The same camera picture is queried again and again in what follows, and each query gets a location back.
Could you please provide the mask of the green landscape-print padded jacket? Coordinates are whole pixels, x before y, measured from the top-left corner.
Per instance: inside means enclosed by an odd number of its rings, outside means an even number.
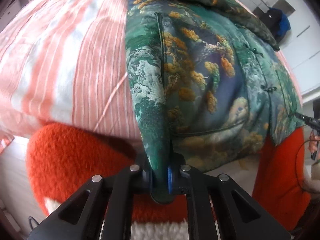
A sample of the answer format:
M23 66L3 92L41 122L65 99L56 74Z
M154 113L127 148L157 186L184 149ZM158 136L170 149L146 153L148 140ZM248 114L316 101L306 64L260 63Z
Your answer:
M157 202L175 153L208 172L302 126L276 40L236 0L129 0L125 51Z

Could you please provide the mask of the orange fluffy sweater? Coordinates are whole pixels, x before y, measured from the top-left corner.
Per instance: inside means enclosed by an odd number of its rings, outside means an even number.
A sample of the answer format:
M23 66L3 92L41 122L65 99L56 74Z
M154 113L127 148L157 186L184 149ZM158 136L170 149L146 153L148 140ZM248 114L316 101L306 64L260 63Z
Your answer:
M301 128L278 146L267 138L253 189L253 198L289 231L311 200L310 193L302 189L302 143ZM122 139L56 123L43 126L30 137L26 169L34 197L48 216L93 175L115 175L135 158L133 147Z

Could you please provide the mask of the black and blue bag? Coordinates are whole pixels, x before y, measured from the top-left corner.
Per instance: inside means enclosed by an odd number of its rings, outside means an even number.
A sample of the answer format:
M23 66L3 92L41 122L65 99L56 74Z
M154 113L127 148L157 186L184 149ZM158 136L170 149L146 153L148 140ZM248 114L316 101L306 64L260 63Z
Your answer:
M287 32L291 30L288 17L277 8L269 8L259 17L259 20L267 26L277 43L280 43Z

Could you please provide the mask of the pink white striped bed sheet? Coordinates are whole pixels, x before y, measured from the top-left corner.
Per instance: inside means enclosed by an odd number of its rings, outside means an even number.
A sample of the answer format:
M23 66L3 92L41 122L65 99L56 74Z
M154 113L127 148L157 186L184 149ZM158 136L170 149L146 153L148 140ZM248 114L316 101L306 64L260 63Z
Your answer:
M1 32L1 148L57 122L140 140L127 81L127 0L32 0Z

